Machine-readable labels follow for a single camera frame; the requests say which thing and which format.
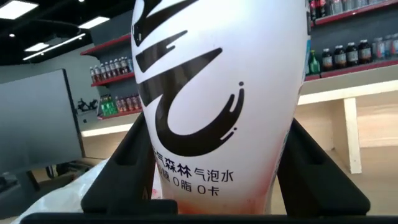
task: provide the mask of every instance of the bottle label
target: bottle label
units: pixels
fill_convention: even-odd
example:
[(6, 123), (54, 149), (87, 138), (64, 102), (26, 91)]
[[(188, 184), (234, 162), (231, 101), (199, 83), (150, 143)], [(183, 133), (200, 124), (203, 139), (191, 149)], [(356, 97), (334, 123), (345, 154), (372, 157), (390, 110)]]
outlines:
[(347, 63), (346, 54), (335, 55), (335, 62), (340, 65)]
[(325, 68), (331, 68), (333, 66), (331, 56), (322, 58), (322, 63)]
[(348, 52), (347, 53), (348, 56), (348, 61), (349, 62), (356, 62), (358, 61), (358, 51), (353, 51), (353, 52)]
[(361, 59), (370, 59), (372, 57), (371, 49), (367, 48), (360, 50), (359, 56), (361, 57)]

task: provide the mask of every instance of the monitor screen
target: monitor screen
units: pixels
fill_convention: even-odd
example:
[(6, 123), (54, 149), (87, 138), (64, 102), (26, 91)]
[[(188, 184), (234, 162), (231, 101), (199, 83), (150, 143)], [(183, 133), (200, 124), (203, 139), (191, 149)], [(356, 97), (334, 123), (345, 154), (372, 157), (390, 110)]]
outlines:
[(0, 175), (82, 157), (65, 70), (0, 85)]

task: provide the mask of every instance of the white wall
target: white wall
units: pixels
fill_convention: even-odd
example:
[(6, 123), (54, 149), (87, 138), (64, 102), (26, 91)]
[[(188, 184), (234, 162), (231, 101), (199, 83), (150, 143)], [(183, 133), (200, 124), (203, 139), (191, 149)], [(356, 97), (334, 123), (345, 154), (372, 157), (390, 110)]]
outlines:
[(80, 52), (92, 47), (94, 45), (90, 44), (34, 65), (0, 66), (0, 83), (11, 82), (64, 68), (67, 71), (75, 107), (80, 98), (83, 98), (88, 103), (100, 97), (97, 88), (90, 86), (91, 77), (89, 71), (90, 67), (99, 65), (100, 61), (92, 56), (81, 56)]

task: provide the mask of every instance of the red shelf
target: red shelf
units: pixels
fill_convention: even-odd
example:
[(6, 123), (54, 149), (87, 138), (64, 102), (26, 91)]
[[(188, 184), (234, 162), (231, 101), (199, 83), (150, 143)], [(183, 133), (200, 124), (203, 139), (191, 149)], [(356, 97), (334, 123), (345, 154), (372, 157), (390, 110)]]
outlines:
[(134, 72), (131, 72), (131, 73), (127, 73), (127, 74), (124, 74), (124, 75), (116, 76), (114, 78), (109, 78), (109, 79), (104, 80), (104, 81), (93, 83), (93, 84), (91, 84), (91, 86), (92, 87), (93, 86), (102, 86), (102, 85), (106, 85), (106, 84), (109, 84), (109, 83), (112, 83), (112, 82), (117, 82), (117, 81), (124, 80), (124, 79), (127, 79), (127, 78), (132, 78), (134, 76), (135, 76)]
[(353, 73), (353, 72), (362, 72), (362, 71), (369, 70), (369, 69), (382, 68), (382, 67), (387, 67), (387, 66), (391, 66), (391, 65), (398, 65), (398, 59), (386, 60), (386, 61), (382, 61), (382, 62), (374, 62), (374, 63), (370, 63), (367, 65), (358, 65), (355, 67), (344, 68), (341, 70), (336, 70), (336, 71), (331, 71), (331, 72), (322, 72), (321, 77), (322, 78), (335, 77), (338, 75), (346, 75), (346, 74)]
[(127, 111), (127, 112), (122, 112), (114, 115), (109, 115), (109, 116), (98, 116), (98, 119), (109, 119), (109, 118), (117, 118), (119, 116), (125, 116), (125, 115), (130, 115), (130, 114), (136, 114), (136, 113), (141, 113), (142, 109), (139, 110), (134, 110), (134, 111)]
[(97, 56), (102, 52), (106, 52), (108, 51), (110, 48), (112, 47), (116, 47), (122, 44), (126, 44), (126, 43), (130, 43), (131, 40), (131, 34), (126, 34), (123, 35), (117, 39), (113, 39), (110, 40), (108, 42), (105, 42), (103, 44), (99, 44), (95, 47), (93, 47), (92, 49), (88, 49), (82, 53), (80, 53), (80, 55), (91, 55), (91, 56)]
[(380, 3), (377, 3), (377, 4), (370, 5), (370, 6), (362, 7), (362, 8), (359, 8), (359, 9), (354, 9), (352, 11), (343, 12), (343, 13), (340, 13), (340, 14), (337, 14), (337, 15), (326, 16), (324, 18), (317, 19), (315, 21), (315, 24), (316, 25), (326, 24), (326, 23), (337, 21), (337, 20), (344, 19), (344, 18), (347, 18), (347, 17), (352, 17), (352, 16), (355, 16), (357, 14), (361, 14), (361, 13), (364, 13), (364, 12), (369, 12), (369, 11), (373, 11), (375, 9), (388, 7), (388, 6), (392, 5), (392, 4), (397, 4), (397, 3), (398, 3), (398, 0), (388, 0), (388, 1), (385, 1), (385, 2), (380, 2)]

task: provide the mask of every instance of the wooden panel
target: wooden panel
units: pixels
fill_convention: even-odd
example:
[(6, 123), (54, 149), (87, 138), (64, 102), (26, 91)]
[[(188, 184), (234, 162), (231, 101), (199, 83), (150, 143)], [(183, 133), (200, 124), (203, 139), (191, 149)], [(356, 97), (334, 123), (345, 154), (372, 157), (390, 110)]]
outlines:
[(361, 147), (398, 146), (398, 91), (357, 98)]
[(333, 149), (330, 102), (300, 105), (294, 117), (323, 150)]

